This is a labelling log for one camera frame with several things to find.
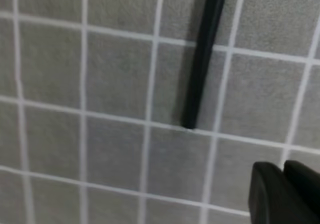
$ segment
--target black object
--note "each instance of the black object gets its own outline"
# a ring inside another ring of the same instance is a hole
[[[253,165],[248,203],[252,224],[320,224],[317,215],[272,163]]]
[[[283,174],[320,219],[320,174],[294,160],[285,162]]]
[[[196,127],[212,48],[219,27],[224,2],[225,0],[205,1],[181,120],[181,125],[188,129],[194,129]]]

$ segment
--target black pole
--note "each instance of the black pole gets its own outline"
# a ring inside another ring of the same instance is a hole
[[[225,0],[206,0],[194,51],[181,125],[196,127],[213,45]]]

